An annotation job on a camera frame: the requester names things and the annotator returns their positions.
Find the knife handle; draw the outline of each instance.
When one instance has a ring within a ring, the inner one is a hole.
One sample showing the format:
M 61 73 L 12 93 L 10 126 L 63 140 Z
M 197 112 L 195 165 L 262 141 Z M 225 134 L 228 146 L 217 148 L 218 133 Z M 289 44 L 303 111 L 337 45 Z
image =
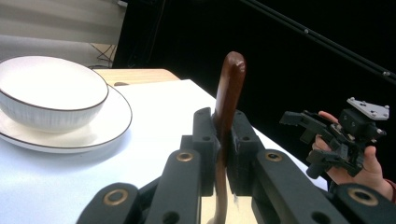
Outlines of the knife handle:
M 231 129 L 239 96 L 245 80 L 246 63 L 238 52 L 230 52 L 224 59 L 221 68 L 219 87 L 216 96 L 216 107 L 213 115 L 220 151 L 216 162 L 216 212 L 214 224 L 224 224 L 227 217 L 227 166 L 228 150 L 231 146 Z

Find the saucer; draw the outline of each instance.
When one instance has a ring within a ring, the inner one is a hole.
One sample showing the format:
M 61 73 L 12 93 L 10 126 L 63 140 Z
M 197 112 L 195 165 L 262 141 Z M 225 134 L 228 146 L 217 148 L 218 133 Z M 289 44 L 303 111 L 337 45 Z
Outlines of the saucer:
M 87 125 L 69 133 L 46 133 L 25 127 L 0 110 L 0 138 L 19 147 L 51 153 L 78 153 L 107 147 L 122 136 L 132 121 L 126 99 L 108 86 L 107 99 Z

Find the plate rim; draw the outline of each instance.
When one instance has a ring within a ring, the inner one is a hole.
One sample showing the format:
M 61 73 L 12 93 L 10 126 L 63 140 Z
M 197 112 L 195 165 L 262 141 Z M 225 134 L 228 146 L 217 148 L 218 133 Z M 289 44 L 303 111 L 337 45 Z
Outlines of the plate rim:
M 111 92 L 114 92 L 113 94 L 117 94 L 118 96 L 120 96 L 121 100 L 128 105 L 128 109 L 129 109 L 128 111 L 130 114 L 130 116 L 128 116 L 129 121 L 128 121 L 128 124 L 125 126 L 125 129 L 123 129 L 122 132 L 118 133 L 117 136 L 115 136 L 111 139 L 108 139 L 108 140 L 98 143 L 98 144 L 94 144 L 94 145 L 90 145 L 90 146 L 83 146 L 83 147 L 51 147 L 51 146 L 45 146 L 45 145 L 39 145 L 39 144 L 35 144 L 35 143 L 26 142 L 26 141 L 20 140 L 18 138 L 15 138 L 13 136 L 9 136 L 6 133 L 3 133 L 1 131 L 0 131 L 0 138 L 4 139 L 5 141 L 9 142 L 12 145 L 18 146 L 18 147 L 23 147 L 23 148 L 27 148 L 27 149 L 31 149 L 31 150 L 35 150 L 35 151 L 41 151 L 41 152 L 57 153 L 57 154 L 86 152 L 86 151 L 92 151 L 92 150 L 96 150 L 96 149 L 105 147 L 105 146 L 115 142 L 116 140 L 120 139 L 123 136 L 123 134 L 128 131 L 129 127 L 131 126 L 132 119 L 133 119 L 133 111 L 132 111 L 131 105 L 126 100 L 125 96 L 123 96 L 114 87 L 112 87 L 108 84 L 107 84 L 107 86 L 112 90 L 112 91 L 108 92 L 108 96 L 111 94 Z

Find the finger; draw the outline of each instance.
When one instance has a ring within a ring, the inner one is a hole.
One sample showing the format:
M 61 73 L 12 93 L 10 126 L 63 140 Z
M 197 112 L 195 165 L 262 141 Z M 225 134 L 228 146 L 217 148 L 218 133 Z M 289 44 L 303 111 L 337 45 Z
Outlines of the finger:
M 317 134 L 315 136 L 314 144 L 317 147 L 317 149 L 322 149 L 322 150 L 326 150 L 326 151 L 331 151 L 332 150 L 329 147 L 329 145 L 327 145 L 327 143 L 321 138 L 321 136 L 319 134 Z
M 318 114 L 321 117 L 330 120 L 331 122 L 338 123 L 338 119 L 335 116 L 333 116 L 332 114 L 327 113 L 326 111 L 322 111 L 321 110 L 321 111 L 318 112 Z
M 332 167 L 327 171 L 327 175 L 338 185 L 351 183 L 351 176 L 342 167 Z
M 313 143 L 313 144 L 312 144 L 312 149 L 320 149 L 320 148 L 317 146 L 316 143 Z
M 364 150 L 364 169 L 372 174 L 382 174 L 382 168 L 378 159 L 376 158 L 376 148 L 367 147 Z

